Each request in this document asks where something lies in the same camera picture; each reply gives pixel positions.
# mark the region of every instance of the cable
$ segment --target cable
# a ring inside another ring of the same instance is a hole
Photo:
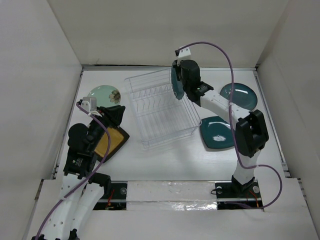
[[[112,192],[111,192],[110,197],[108,198],[108,204],[107,204],[108,206],[110,206],[110,205],[111,205],[110,201],[111,201],[111,199],[112,199],[112,197],[113,197],[114,193],[115,193],[115,190],[113,189],[113,190],[112,190]]]
[[[258,208],[258,207],[259,207],[259,203],[258,203],[258,198],[257,198],[257,196],[256,196],[251,190],[249,190],[249,192],[254,196],[254,198],[255,198],[255,203],[256,203],[256,207]]]
[[[89,112],[87,112],[86,110],[84,110],[78,103],[76,103],[76,106],[85,114],[89,114]],[[98,164],[98,166],[89,174],[89,176],[87,176],[83,181],[81,181],[78,185],[76,185],[73,189],[71,189],[63,198],[66,199],[67,197],[69,197],[71,194],[73,194],[78,188],[80,188],[83,184],[85,184],[96,172],[97,170],[101,167],[101,165],[106,161],[106,158],[109,154],[109,150],[110,150],[110,145],[111,145],[111,137],[109,134],[108,129],[94,116],[94,115],[90,115],[90,117],[95,120],[100,127],[102,127],[102,129],[105,131],[107,137],[108,137],[108,147],[106,149],[105,155],[103,156],[101,162]],[[35,240],[38,240],[41,234],[41,231],[43,230],[43,228],[45,227],[46,222],[48,221],[49,217],[51,216],[51,214],[58,208],[58,206],[63,202],[63,199],[60,199],[55,205],[54,207],[51,209],[51,211],[47,214],[47,216],[44,218],[36,236],[35,236]]]
[[[234,143],[234,149],[235,149],[235,154],[236,154],[236,157],[238,159],[238,162],[240,164],[240,166],[243,168],[243,169],[255,169],[257,167],[265,167],[265,168],[269,168],[271,170],[273,170],[276,175],[278,176],[279,178],[279,182],[280,182],[280,189],[279,189],[279,192],[278,194],[276,195],[276,197],[271,201],[269,202],[268,204],[266,204],[265,206],[261,206],[259,207],[259,209],[264,209],[266,207],[269,207],[270,205],[272,205],[275,201],[278,200],[278,198],[280,197],[281,193],[282,193],[282,189],[283,189],[283,183],[282,183],[282,179],[281,179],[281,176],[280,174],[278,173],[278,171],[270,166],[270,165],[266,165],[266,164],[257,164],[257,165],[254,165],[254,166],[244,166],[242,161],[241,161],[241,158],[240,158],[240,153],[239,153],[239,149],[238,149],[238,145],[237,145],[237,141],[236,141],[236,133],[235,133],[235,130],[234,130],[234,127],[233,127],[233,123],[232,123],[232,100],[233,100],[233,96],[234,96],[234,90],[235,90],[235,76],[234,76],[234,69],[232,67],[232,63],[231,63],[231,60],[228,56],[228,54],[221,48],[219,47],[218,45],[214,44],[214,43],[211,43],[211,42],[208,42],[208,41],[196,41],[196,42],[193,42],[193,43],[190,43],[190,44],[187,44],[183,47],[180,47],[178,50],[176,50],[176,52],[180,52],[180,50],[182,49],[185,49],[185,48],[188,48],[188,47],[191,47],[193,45],[198,45],[198,44],[205,44],[205,45],[210,45],[212,47],[215,47],[217,49],[219,49],[223,55],[226,57],[227,61],[228,61],[228,64],[229,64],[229,67],[230,67],[230,71],[231,71],[231,93],[230,93],[230,98],[229,98],[229,122],[230,122],[230,128],[231,128],[231,133],[232,133],[232,139],[233,139],[233,143]],[[244,207],[244,205],[248,208],[251,209],[250,206],[246,205],[246,204],[243,204],[243,203],[240,203],[240,202],[229,202],[229,201],[226,201],[225,202],[226,204],[234,204],[234,205],[239,205],[241,207]]]

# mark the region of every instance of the dark green plate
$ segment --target dark green plate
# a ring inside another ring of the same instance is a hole
[[[226,149],[234,145],[230,124],[219,116],[202,119],[200,132],[209,149]]]
[[[220,95],[228,100],[230,98],[230,93],[231,83],[225,85],[220,91]],[[235,83],[232,102],[241,108],[252,111],[258,104],[258,98],[256,93],[247,85]]]

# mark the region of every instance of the red wire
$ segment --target red wire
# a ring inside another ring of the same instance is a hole
[[[249,190],[249,192],[254,196],[255,202],[256,202],[256,206],[257,206],[257,208],[258,208],[258,207],[259,207],[259,204],[258,204],[258,198],[257,198],[257,196],[256,196],[251,190]]]
[[[113,189],[112,192],[111,192],[110,197],[108,198],[108,206],[111,205],[111,204],[110,204],[110,200],[112,199],[112,197],[113,197],[113,195],[114,195],[114,192],[115,192],[115,190]]]

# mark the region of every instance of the white bracket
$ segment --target white bracket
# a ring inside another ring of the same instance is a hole
[[[180,63],[182,60],[190,60],[191,59],[191,52],[190,52],[190,49],[189,47],[186,47],[184,49],[181,49],[179,51],[179,55],[177,57],[177,66],[180,66]]]
[[[102,115],[97,111],[97,99],[95,97],[85,96],[82,98],[81,107],[89,114],[102,117]]]

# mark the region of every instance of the teal plate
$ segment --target teal plate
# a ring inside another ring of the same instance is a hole
[[[97,107],[112,107],[120,104],[121,95],[118,89],[110,85],[101,85],[92,89],[88,97],[96,98]]]
[[[219,116],[207,117],[201,121],[200,132],[209,149],[226,149],[234,146],[229,123]]]
[[[225,85],[220,91],[220,95],[228,100],[230,98],[230,93],[231,83]],[[258,98],[256,93],[247,85],[235,83],[232,102],[241,108],[252,111],[258,104]]]

